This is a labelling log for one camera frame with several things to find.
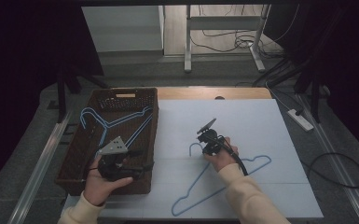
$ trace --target hand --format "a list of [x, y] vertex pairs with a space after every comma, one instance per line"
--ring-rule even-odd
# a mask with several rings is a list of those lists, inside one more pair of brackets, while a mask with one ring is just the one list
[[101, 155], [98, 156], [90, 166], [86, 180], [86, 188], [83, 193], [86, 200], [95, 206], [101, 206], [113, 190], [129, 185], [133, 181], [132, 177], [122, 178], [115, 182], [110, 182], [102, 178], [98, 169], [94, 169], [98, 167], [100, 158]]
[[[232, 150], [235, 152], [235, 154], [239, 154], [238, 153], [238, 148], [234, 147], [230, 144], [230, 139], [229, 137], [225, 137], [226, 141], [225, 141], [225, 145], [228, 147], [231, 147]], [[209, 161], [213, 166], [214, 169], [219, 172], [221, 169], [223, 169], [225, 166], [232, 164], [232, 163], [236, 163], [234, 158], [232, 158], [228, 152], [221, 148], [220, 151], [214, 155], [214, 156], [210, 156], [208, 154], [204, 154], [204, 158]]]

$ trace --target sleeve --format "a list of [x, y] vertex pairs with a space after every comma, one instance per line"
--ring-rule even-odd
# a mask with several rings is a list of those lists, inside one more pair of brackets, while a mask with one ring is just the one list
[[80, 199], [75, 207], [67, 208], [58, 221], [58, 224], [76, 224], [76, 223], [97, 223], [97, 218], [101, 211], [104, 209], [103, 206], [95, 206], [89, 203], [84, 198], [83, 192], [80, 195]]
[[289, 223], [251, 176], [244, 176], [238, 164], [219, 171], [227, 187], [226, 197], [241, 223]]

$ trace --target person's right hand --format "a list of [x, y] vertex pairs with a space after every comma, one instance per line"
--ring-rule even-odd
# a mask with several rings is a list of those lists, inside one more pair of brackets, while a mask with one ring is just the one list
[[[231, 147], [232, 150], [238, 155], [238, 148], [231, 145], [229, 137], [225, 137], [225, 139], [225, 145]], [[221, 148], [220, 151], [213, 156], [204, 153], [204, 158], [214, 166], [214, 169], [217, 172], [229, 164], [236, 163], [234, 158], [232, 158], [223, 148]]]

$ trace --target wall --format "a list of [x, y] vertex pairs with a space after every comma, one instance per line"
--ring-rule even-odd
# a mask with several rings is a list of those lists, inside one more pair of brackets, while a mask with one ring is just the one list
[[82, 9], [98, 52], [162, 49], [158, 6]]

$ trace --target metal frame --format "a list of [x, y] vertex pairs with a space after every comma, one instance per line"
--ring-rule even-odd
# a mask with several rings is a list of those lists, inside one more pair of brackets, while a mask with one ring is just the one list
[[61, 123], [57, 123], [45, 145], [45, 148], [40, 155], [39, 160], [29, 178], [27, 185], [25, 186], [13, 213], [7, 223], [23, 223], [28, 215], [28, 211], [35, 199], [36, 193], [39, 190], [40, 184], [45, 177], [46, 170], [50, 165], [51, 159], [55, 153], [55, 150], [60, 143], [63, 132], [65, 131], [66, 124], [71, 118], [73, 113], [72, 105], [69, 107], [66, 115], [63, 117]]
[[[307, 102], [305, 95], [296, 95], [297, 99], [304, 107], [304, 112], [307, 118], [312, 123], [313, 127], [316, 131], [316, 136], [321, 143], [322, 148], [325, 152], [336, 152], [333, 145], [331, 144], [330, 140], [328, 139], [327, 135], [324, 132], [323, 126], [316, 122], [310, 112], [310, 105]], [[336, 173], [338, 180], [346, 185], [354, 185], [351, 176], [349, 175], [348, 171], [346, 170], [344, 164], [342, 163], [341, 159], [338, 157], [332, 157], [330, 159], [330, 164], [333, 167], [334, 172]], [[347, 194], [354, 211], [356, 212], [357, 216], [359, 217], [359, 189], [349, 189], [344, 188], [345, 193]]]
[[270, 5], [265, 5], [261, 16], [196, 16], [191, 17], [191, 5], [186, 5], [186, 44], [185, 44], [185, 72], [191, 72], [191, 36], [192, 30], [253, 30], [255, 40], [249, 48], [255, 60], [255, 65], [259, 72], [266, 71], [263, 62], [260, 59], [258, 42], [263, 34]]

